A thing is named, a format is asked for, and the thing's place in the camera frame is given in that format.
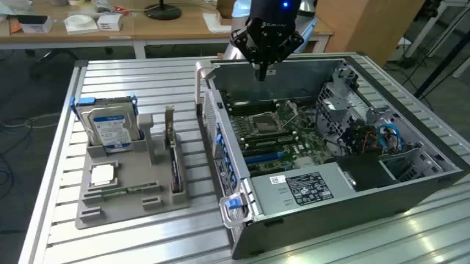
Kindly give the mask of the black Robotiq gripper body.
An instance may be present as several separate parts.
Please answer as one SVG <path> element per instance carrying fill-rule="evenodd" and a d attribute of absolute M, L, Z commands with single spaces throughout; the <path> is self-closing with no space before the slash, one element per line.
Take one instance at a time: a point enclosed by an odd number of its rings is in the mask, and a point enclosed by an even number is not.
<path fill-rule="evenodd" d="M 253 63 L 276 63 L 292 54 L 302 44 L 295 19 L 300 1 L 251 1 L 247 34 Z"/>

